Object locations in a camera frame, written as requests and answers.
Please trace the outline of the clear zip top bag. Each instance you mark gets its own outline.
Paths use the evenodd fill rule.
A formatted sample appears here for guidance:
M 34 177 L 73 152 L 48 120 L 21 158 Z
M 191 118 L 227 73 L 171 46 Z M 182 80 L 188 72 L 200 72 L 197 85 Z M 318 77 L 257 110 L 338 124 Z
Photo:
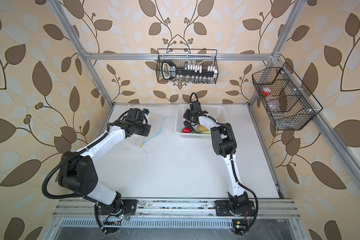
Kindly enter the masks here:
M 150 133 L 147 137 L 133 135 L 132 137 L 132 145 L 134 147 L 140 149 L 148 149 L 152 145 L 155 144 L 156 140 L 161 136 L 163 133 L 164 125 L 167 121 L 165 117 L 152 117 L 149 119 L 149 124 L 151 125 Z

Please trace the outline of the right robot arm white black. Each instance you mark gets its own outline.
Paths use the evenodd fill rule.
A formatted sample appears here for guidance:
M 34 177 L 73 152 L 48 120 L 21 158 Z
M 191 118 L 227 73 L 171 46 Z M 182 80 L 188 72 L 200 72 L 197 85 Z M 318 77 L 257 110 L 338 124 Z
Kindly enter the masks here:
M 245 235 L 254 225 L 258 212 L 259 201 L 253 190 L 241 183 L 238 171 L 236 153 L 237 141 L 232 126 L 221 123 L 202 110 L 198 100 L 189 103 L 190 109 L 184 113 L 184 118 L 207 128 L 211 132 L 212 147 L 216 155 L 225 164 L 228 175 L 228 212 L 232 216 L 244 217 L 244 221 L 233 226 L 236 235 Z

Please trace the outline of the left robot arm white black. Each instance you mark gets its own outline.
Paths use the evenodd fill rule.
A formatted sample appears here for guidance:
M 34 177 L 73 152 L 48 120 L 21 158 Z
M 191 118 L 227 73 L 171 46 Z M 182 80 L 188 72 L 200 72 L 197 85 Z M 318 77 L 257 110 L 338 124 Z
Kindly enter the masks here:
M 62 155 L 61 162 L 47 174 L 42 184 L 43 195 L 54 200 L 81 198 L 94 203 L 97 225 L 104 234 L 109 234 L 111 230 L 100 221 L 99 211 L 105 210 L 109 215 L 122 219 L 127 207 L 119 192 L 99 182 L 95 165 L 117 143 L 132 135 L 146 137 L 150 129 L 146 115 L 121 117 L 108 123 L 104 133 L 90 144 L 79 151 Z M 48 191 L 48 183 L 55 173 L 59 174 L 59 186 L 70 190 L 70 194 L 54 195 Z

